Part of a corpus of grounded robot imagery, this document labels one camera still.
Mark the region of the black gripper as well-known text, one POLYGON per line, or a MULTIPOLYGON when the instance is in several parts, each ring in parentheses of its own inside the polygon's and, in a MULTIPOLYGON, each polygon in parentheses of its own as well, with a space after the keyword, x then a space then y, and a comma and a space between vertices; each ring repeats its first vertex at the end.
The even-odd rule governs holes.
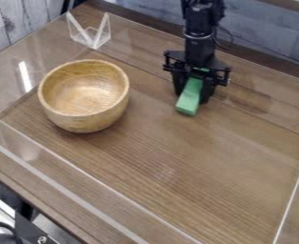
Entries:
POLYGON ((215 32, 206 35, 186 33, 185 50, 164 52, 163 69, 172 74, 176 95, 182 95, 191 76, 205 79, 201 103, 206 104, 218 85, 227 86, 231 67, 217 56, 215 32))

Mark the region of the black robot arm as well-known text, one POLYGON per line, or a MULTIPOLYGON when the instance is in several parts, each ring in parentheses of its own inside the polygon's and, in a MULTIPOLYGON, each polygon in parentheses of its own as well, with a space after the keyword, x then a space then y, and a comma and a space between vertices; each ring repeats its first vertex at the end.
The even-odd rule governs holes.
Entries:
POLYGON ((185 50, 164 51, 163 70, 174 77, 176 95, 181 95, 191 78, 203 82, 199 101, 206 104, 218 86, 227 86, 231 66, 217 56, 219 23, 226 17, 225 0, 181 0, 185 50))

